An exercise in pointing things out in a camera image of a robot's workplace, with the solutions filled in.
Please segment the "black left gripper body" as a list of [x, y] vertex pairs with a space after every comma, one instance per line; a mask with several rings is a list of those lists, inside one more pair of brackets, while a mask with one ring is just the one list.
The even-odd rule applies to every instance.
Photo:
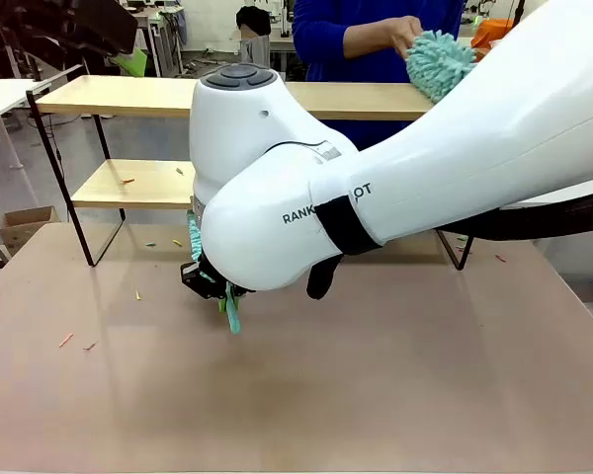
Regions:
[[129, 54], [137, 19], [117, 1], [0, 1], [0, 34], [23, 45], [50, 39], [104, 55]]

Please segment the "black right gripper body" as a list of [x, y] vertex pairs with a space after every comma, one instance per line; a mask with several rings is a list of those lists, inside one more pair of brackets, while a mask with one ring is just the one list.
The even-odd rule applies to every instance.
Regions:
[[203, 299], [224, 299], [226, 297], [226, 278], [212, 265], [205, 254], [200, 254], [194, 262], [180, 267], [182, 284]]

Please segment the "person's right hand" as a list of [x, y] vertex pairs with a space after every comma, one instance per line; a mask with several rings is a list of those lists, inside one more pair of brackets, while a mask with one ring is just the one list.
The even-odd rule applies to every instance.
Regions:
[[391, 46], [406, 60], [416, 38], [423, 34], [423, 28], [421, 21], [414, 16], [392, 18], [389, 19], [388, 34]]

